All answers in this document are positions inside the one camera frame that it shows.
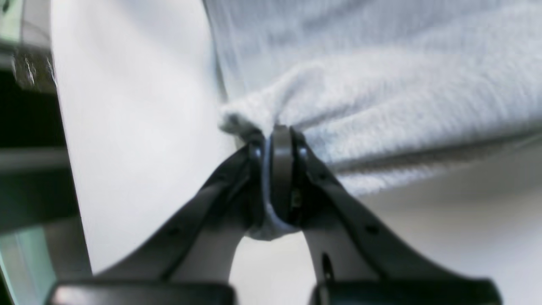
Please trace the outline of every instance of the white backdrop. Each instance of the white backdrop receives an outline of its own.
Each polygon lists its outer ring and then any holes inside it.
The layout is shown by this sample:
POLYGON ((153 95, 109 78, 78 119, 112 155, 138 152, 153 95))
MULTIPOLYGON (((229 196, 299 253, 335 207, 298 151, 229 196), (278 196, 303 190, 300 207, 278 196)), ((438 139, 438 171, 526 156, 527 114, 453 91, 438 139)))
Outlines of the white backdrop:
MULTIPOLYGON (((94 272, 134 250, 235 151, 200 0, 53 0, 62 118, 94 272)), ((491 276, 506 304, 542 304, 542 150, 365 202, 432 259, 491 276)), ((230 278, 241 304, 305 304, 301 234, 243 239, 230 278)))

